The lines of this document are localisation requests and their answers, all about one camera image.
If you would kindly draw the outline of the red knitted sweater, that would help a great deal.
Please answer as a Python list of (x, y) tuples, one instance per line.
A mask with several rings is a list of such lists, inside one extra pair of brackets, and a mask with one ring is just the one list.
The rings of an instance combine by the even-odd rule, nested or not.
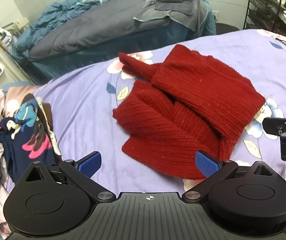
[(161, 63), (119, 55), (123, 70), (138, 77), (113, 110), (129, 133), (122, 151), (169, 176), (201, 180), (195, 155), (228, 159), (265, 103), (251, 81), (212, 56), (177, 44)]

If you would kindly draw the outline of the navy patterned clothes pile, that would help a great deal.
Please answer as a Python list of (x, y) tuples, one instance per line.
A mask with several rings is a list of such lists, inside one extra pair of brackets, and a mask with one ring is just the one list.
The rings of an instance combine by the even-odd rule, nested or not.
[(54, 166), (61, 153), (40, 98), (27, 94), (12, 117), (0, 121), (0, 143), (7, 172), (17, 183), (33, 161)]

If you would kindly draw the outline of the purple floral bed sheet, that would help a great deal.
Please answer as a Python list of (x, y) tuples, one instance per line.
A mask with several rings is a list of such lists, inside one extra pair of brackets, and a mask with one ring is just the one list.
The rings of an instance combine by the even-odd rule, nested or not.
[(33, 94), (62, 162), (31, 154), (11, 239), (286, 239), (286, 37), (122, 53)]

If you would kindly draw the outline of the folded grey towel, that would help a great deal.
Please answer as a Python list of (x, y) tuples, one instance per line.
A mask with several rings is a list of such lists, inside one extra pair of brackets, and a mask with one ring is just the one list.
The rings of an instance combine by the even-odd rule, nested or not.
[(200, 33), (207, 15), (208, 6), (203, 0), (146, 0), (134, 19), (147, 22), (168, 17), (191, 31)]

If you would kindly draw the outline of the blue crumpled blanket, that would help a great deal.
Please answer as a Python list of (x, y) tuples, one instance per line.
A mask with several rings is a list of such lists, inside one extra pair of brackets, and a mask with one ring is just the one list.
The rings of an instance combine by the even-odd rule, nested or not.
[(31, 24), (13, 46), (17, 54), (23, 54), (35, 46), (48, 33), (76, 18), (85, 11), (110, 0), (65, 0), (48, 6)]

